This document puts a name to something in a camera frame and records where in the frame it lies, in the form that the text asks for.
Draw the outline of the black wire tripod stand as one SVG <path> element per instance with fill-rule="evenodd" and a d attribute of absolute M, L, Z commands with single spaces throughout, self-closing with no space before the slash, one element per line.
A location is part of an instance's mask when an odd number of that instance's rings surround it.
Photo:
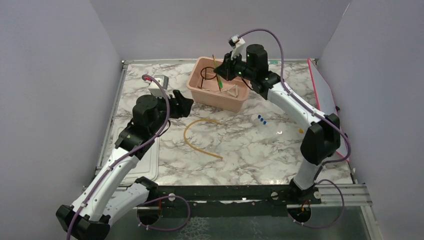
<path fill-rule="evenodd" d="M 200 70 L 200 84 L 198 88 L 203 89 L 204 83 L 209 80 L 214 80 L 217 83 L 219 82 L 217 74 L 215 73 L 215 68 L 211 66 L 206 66 Z"/>

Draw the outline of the pink plastic bin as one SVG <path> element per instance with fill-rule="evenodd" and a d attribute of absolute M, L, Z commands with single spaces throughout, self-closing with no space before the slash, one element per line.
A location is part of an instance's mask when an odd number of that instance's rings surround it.
<path fill-rule="evenodd" d="M 221 60 L 216 60 L 217 65 L 222 63 Z M 190 90 L 192 98 L 196 103 L 208 105 L 211 107 L 219 108 L 222 110 L 231 111 L 234 113 L 238 113 L 247 100 L 250 89 L 246 85 L 248 83 L 247 80 L 243 81 L 241 78 L 237 77 L 231 81 L 224 80 L 223 77 L 220 77 L 222 82 L 221 92 L 219 91 L 218 83 L 215 80 L 206 80 L 203 84 L 203 88 L 210 89 L 211 91 L 204 91 L 199 89 L 200 85 L 200 71 L 204 67 L 213 67 L 214 62 L 212 57 L 199 57 L 194 67 L 191 71 L 189 79 L 186 82 L 187 88 Z M 231 97 L 228 94 L 222 92 L 222 90 L 228 89 L 229 87 L 237 85 L 238 86 L 238 97 Z"/>

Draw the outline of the yellow rubber tube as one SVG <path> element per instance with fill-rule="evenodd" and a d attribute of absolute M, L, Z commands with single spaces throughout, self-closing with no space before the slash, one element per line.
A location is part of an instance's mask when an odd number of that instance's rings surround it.
<path fill-rule="evenodd" d="M 224 157 L 222 155 L 215 153 L 215 152 L 210 152 L 210 151 L 206 150 L 204 147 L 198 147 L 197 146 L 198 142 L 202 142 L 202 143 L 205 144 L 206 140 L 208 140 L 208 145 L 211 145 L 211 144 L 213 145 L 216 140 L 213 139 L 211 136 L 208 136 L 206 138 L 205 138 L 204 134 L 201 134 L 200 136 L 196 136 L 196 137 L 194 137 L 194 136 L 188 137 L 187 136 L 187 133 L 191 129 L 191 127 L 194 126 L 195 124 L 201 123 L 201 122 L 213 123 L 213 124 L 216 124 L 216 125 L 222 125 L 221 122 L 214 120 L 214 119 L 210 119 L 210 118 L 200 118 L 200 119 L 196 119 L 196 120 L 192 121 L 191 123 L 189 123 L 185 127 L 185 129 L 183 131 L 183 139 L 184 139 L 185 144 L 187 144 L 190 148 L 192 148 L 193 150 L 195 150 L 199 153 L 214 157 L 214 158 L 219 159 L 219 160 L 223 160 Z"/>

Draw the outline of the white plastic tray lid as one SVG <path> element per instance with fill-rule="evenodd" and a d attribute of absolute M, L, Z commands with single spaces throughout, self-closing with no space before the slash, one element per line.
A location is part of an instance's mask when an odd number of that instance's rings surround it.
<path fill-rule="evenodd" d="M 106 164 L 110 158 L 117 160 L 124 154 L 122 150 L 115 149 L 115 142 L 118 139 L 119 133 L 125 128 L 125 126 L 126 124 L 122 122 L 115 123 L 112 126 L 108 149 L 103 158 L 104 164 Z M 129 186 L 140 177 L 146 177 L 152 181 L 156 180 L 159 168 L 160 139 L 160 137 L 155 139 L 154 144 L 149 148 L 143 158 L 139 160 L 137 165 L 127 173 L 121 181 L 122 186 Z"/>

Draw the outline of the red yellow green spoon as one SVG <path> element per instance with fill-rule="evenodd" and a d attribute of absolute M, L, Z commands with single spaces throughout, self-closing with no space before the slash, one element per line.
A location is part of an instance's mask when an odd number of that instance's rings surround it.
<path fill-rule="evenodd" d="M 213 63 L 214 63 L 214 69 L 216 69 L 218 67 L 218 64 L 217 64 L 217 61 L 216 61 L 214 54 L 212 55 L 212 59 L 213 59 Z M 216 79 L 217 79 L 218 89 L 221 92 L 222 88 L 223 88 L 223 84 L 222 84 L 222 81 L 220 79 L 220 76 L 217 73 L 216 73 Z"/>

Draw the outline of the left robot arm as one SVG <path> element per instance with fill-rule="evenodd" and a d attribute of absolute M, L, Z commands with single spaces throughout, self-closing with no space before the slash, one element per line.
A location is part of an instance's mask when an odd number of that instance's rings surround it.
<path fill-rule="evenodd" d="M 144 176 L 116 197 L 113 194 L 155 144 L 169 120 L 188 117 L 193 104 L 194 100 L 179 90 L 163 96 L 145 94 L 136 100 L 132 118 L 119 134 L 106 164 L 71 205 L 61 205 L 56 211 L 66 239 L 104 240 L 111 227 L 135 206 L 155 203 L 158 185 Z"/>

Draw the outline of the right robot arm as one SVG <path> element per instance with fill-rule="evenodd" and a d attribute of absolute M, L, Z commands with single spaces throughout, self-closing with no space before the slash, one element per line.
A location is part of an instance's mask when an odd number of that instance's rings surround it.
<path fill-rule="evenodd" d="M 248 80 L 254 92 L 282 109 L 305 131 L 300 145 L 303 161 L 288 190 L 292 202 L 302 203 L 315 185 L 322 162 L 341 145 L 339 117 L 312 107 L 284 82 L 281 75 L 270 71 L 268 53 L 261 44 L 246 48 L 246 60 L 233 51 L 225 54 L 214 72 L 226 81 L 236 77 Z"/>

